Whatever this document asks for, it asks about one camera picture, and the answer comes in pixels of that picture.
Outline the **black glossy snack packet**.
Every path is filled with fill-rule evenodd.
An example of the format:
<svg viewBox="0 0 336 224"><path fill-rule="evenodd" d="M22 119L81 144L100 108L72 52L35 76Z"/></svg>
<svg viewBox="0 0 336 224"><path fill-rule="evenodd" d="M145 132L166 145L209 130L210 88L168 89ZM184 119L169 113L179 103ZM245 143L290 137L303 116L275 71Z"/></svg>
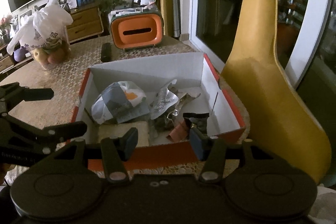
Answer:
<svg viewBox="0 0 336 224"><path fill-rule="evenodd" d="M207 136L207 120L209 113L183 113L187 130L195 126L204 136Z"/></svg>

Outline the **pink small roll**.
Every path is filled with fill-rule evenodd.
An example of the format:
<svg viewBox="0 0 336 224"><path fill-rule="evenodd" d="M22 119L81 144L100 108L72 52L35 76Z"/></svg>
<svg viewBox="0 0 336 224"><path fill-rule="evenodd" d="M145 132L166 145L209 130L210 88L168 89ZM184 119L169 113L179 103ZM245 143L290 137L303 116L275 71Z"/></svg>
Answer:
<svg viewBox="0 0 336 224"><path fill-rule="evenodd" d="M178 143L188 137L189 131L185 121L179 122L166 138L173 143Z"/></svg>

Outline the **green white tissue pack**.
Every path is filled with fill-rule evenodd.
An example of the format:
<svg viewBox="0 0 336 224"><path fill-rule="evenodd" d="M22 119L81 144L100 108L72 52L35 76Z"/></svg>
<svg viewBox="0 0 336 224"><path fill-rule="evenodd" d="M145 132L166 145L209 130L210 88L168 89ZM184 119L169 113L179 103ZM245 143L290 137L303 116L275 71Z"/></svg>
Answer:
<svg viewBox="0 0 336 224"><path fill-rule="evenodd" d="M145 92L131 81L110 84L91 106L91 116L97 124L125 123L149 112Z"/></svg>

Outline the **silver printed sachet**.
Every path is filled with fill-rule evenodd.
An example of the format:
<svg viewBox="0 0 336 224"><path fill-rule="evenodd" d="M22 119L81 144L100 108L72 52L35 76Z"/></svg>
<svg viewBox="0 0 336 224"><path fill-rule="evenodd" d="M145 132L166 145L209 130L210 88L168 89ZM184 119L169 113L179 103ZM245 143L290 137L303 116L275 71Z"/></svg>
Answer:
<svg viewBox="0 0 336 224"><path fill-rule="evenodd" d="M173 79L163 87L154 97L150 104L150 119L155 120L165 113L172 113L177 117L183 106L199 98L201 93L186 92L175 87L177 79Z"/></svg>

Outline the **dark snack packet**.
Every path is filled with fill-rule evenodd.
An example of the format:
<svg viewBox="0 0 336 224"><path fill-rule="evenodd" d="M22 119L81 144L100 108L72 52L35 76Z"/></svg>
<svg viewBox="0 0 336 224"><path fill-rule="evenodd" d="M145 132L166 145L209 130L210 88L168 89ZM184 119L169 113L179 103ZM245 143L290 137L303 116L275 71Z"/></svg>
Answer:
<svg viewBox="0 0 336 224"><path fill-rule="evenodd" d="M172 131L175 128L174 118L172 113L162 114L160 117L153 120L154 129L157 133Z"/></svg>

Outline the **purple kettlebell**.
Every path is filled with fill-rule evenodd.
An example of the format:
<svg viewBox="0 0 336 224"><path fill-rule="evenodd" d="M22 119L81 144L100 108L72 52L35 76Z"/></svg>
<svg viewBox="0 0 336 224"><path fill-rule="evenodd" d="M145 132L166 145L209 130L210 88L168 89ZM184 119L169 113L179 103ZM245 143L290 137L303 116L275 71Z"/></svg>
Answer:
<svg viewBox="0 0 336 224"><path fill-rule="evenodd" d="M26 58L27 50L25 47L20 47L14 51L14 59L16 62L21 62Z"/></svg>

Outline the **yellow apple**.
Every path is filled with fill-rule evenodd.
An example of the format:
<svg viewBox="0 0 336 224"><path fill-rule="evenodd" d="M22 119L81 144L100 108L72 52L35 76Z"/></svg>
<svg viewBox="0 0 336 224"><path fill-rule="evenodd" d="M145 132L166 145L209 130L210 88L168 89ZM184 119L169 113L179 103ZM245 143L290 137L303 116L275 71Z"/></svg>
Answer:
<svg viewBox="0 0 336 224"><path fill-rule="evenodd" d="M33 58L42 66L49 65L48 57L49 54L45 52L42 48L36 48L32 52Z"/></svg>

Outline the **red apple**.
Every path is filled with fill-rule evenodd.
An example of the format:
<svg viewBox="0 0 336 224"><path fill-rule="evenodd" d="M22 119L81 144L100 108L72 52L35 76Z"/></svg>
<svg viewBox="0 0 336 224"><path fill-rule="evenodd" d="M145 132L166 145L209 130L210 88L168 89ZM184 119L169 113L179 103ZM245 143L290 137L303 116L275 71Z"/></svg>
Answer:
<svg viewBox="0 0 336 224"><path fill-rule="evenodd" d="M62 48L58 48L56 51L53 51L48 56L48 62L50 64L60 64L66 59L66 54Z"/></svg>

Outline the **red shoe box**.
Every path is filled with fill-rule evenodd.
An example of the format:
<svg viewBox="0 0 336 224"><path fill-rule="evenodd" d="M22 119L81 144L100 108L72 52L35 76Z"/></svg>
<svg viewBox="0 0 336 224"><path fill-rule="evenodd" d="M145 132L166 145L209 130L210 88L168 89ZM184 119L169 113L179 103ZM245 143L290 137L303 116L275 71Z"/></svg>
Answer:
<svg viewBox="0 0 336 224"><path fill-rule="evenodd" d="M155 169L205 158L214 137L236 143L245 122L206 54L200 52L113 61L87 69L73 115L94 146L88 168L102 171L100 142L138 130L125 167Z"/></svg>

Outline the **pink flower vase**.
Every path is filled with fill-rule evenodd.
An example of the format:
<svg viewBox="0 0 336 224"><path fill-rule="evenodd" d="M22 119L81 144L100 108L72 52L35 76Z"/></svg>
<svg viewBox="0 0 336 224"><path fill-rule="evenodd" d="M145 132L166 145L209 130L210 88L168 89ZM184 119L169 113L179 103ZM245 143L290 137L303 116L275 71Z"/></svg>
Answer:
<svg viewBox="0 0 336 224"><path fill-rule="evenodd" d="M5 42L8 42L10 39L12 19L13 19L13 16L11 14L7 16L3 16L1 18L1 23L0 23L1 38L3 38Z"/></svg>

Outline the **white plastic fruit bag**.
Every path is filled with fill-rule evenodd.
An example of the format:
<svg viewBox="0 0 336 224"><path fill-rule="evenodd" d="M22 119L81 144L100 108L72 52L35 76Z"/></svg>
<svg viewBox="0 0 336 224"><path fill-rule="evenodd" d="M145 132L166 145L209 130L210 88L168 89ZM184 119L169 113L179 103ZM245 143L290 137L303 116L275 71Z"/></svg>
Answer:
<svg viewBox="0 0 336 224"><path fill-rule="evenodd" d="M18 43L29 51L37 48L51 51L61 45L66 36L65 27L72 23L72 16L59 5L58 0L49 0L20 27L8 44L7 53L12 55Z"/></svg>

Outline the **yellow giraffe chair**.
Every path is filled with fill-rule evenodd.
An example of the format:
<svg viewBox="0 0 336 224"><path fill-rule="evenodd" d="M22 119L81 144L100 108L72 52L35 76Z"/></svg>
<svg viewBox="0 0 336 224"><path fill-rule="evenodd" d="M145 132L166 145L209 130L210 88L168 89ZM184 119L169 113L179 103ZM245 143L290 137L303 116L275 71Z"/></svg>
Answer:
<svg viewBox="0 0 336 224"><path fill-rule="evenodd" d="M278 61L277 1L242 1L222 76L249 113L249 137L320 183L330 168L331 144Z"/></svg>

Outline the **framed photo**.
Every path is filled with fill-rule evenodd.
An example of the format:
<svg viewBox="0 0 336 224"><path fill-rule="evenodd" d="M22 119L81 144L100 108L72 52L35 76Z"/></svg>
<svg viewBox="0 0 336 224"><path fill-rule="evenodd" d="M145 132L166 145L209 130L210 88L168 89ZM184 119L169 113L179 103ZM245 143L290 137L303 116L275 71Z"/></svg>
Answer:
<svg viewBox="0 0 336 224"><path fill-rule="evenodd" d="M27 10L26 12L22 13L20 16L19 16L19 25L20 27L24 26L28 20L29 20L29 17L33 14L33 10L32 9L29 9Z"/></svg>

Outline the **black remote control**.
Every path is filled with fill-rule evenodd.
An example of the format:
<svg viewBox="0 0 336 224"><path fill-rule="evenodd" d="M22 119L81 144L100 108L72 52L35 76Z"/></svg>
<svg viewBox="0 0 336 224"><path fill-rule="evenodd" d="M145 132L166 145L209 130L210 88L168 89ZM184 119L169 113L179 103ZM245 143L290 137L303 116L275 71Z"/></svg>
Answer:
<svg viewBox="0 0 336 224"><path fill-rule="evenodd" d="M112 61L112 44L104 43L101 47L100 60L102 63L107 63Z"/></svg>

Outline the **orange teal tissue box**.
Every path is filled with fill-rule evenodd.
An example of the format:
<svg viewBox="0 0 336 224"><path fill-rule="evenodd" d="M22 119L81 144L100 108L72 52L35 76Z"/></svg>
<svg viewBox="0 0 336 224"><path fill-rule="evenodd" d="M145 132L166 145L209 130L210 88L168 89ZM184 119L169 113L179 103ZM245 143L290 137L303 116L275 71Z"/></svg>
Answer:
<svg viewBox="0 0 336 224"><path fill-rule="evenodd" d="M163 39L163 18L155 4L108 14L114 45L121 50L156 46Z"/></svg>

